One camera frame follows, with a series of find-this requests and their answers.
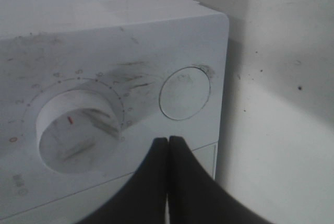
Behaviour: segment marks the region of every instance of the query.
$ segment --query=white wall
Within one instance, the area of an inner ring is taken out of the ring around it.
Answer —
[[[218,182],[274,223],[333,224],[334,0],[198,1],[231,22]]]

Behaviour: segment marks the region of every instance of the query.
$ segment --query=round button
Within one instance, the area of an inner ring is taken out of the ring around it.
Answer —
[[[43,162],[60,173],[99,169],[118,144],[120,125],[107,99],[73,90],[51,99],[36,123]]]
[[[172,120],[185,120],[198,113],[210,96],[210,80],[197,67],[176,71],[164,83],[159,104],[164,115]]]

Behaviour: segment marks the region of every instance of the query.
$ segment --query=white appliance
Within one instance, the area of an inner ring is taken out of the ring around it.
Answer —
[[[77,221],[155,137],[183,136],[214,176],[226,15],[194,0],[0,8],[1,223]]]

